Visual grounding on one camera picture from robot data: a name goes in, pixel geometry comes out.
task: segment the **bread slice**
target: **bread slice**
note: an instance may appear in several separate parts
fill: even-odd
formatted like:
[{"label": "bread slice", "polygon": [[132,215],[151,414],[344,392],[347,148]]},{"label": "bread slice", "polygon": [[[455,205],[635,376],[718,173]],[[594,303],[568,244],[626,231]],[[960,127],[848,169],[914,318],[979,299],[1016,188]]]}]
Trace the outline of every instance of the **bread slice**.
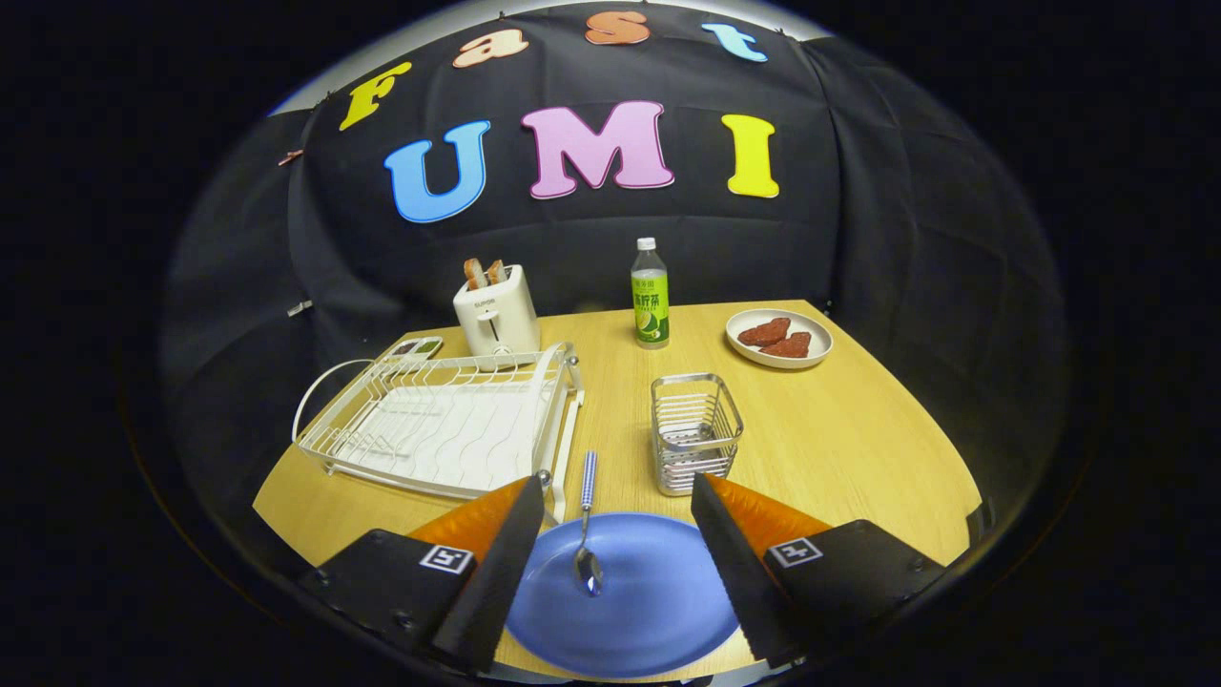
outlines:
[{"label": "bread slice", "polygon": [[487,286],[487,276],[484,273],[484,265],[476,257],[463,262],[463,271],[466,272],[466,289],[474,290]]},{"label": "bread slice", "polygon": [[509,276],[504,271],[504,262],[496,260],[492,266],[487,267],[487,281],[490,283],[501,283],[502,281],[508,281]]}]

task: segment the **dish rack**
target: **dish rack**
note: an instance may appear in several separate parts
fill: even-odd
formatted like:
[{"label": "dish rack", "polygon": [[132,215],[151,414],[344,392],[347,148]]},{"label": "dish rack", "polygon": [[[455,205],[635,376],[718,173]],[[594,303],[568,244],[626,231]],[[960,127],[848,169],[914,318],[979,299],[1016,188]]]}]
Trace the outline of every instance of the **dish rack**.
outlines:
[{"label": "dish rack", "polygon": [[[341,367],[360,362],[372,365],[298,434],[314,389]],[[585,401],[576,366],[568,342],[534,354],[348,361],[305,392],[293,420],[293,443],[327,475],[338,471],[459,499],[546,470],[554,498],[548,520],[558,523],[573,430]]]},{"label": "dish rack", "polygon": [[696,473],[728,477],[742,417],[725,382],[712,373],[662,377],[653,381],[652,397],[658,489],[681,497],[691,493]]}]

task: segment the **letter m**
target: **letter m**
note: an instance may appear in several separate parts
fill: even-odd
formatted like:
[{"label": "letter m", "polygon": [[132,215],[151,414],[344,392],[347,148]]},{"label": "letter m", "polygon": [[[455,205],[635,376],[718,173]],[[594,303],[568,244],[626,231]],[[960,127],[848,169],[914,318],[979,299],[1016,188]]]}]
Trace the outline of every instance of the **letter m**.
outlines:
[{"label": "letter m", "polygon": [[576,190],[576,181],[564,171],[564,157],[593,188],[601,188],[615,153],[619,172],[614,182],[624,188],[657,188],[674,182],[665,168],[657,120],[665,111],[661,103],[628,100],[610,110],[601,133],[593,133],[568,107],[547,107],[521,117],[521,126],[535,132],[538,149],[538,181],[530,194],[538,199],[559,198]]}]

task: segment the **green tea bottle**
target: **green tea bottle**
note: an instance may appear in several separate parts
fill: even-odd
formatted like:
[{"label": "green tea bottle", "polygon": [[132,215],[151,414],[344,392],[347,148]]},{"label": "green tea bottle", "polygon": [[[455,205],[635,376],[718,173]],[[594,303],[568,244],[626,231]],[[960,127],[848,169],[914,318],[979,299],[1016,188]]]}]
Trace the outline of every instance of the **green tea bottle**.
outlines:
[{"label": "green tea bottle", "polygon": [[631,300],[636,314],[636,343],[641,349],[664,349],[670,342],[670,287],[657,240],[637,238],[631,264]]}]

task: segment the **white toaster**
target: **white toaster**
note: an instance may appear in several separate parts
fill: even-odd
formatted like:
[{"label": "white toaster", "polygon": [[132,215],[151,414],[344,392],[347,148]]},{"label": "white toaster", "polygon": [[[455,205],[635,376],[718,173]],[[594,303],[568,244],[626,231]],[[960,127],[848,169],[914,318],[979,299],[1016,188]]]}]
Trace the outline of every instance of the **white toaster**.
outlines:
[{"label": "white toaster", "polygon": [[508,276],[470,290],[468,283],[454,295],[454,312],[466,334],[471,356],[536,354],[541,332],[521,265],[505,265]]}]

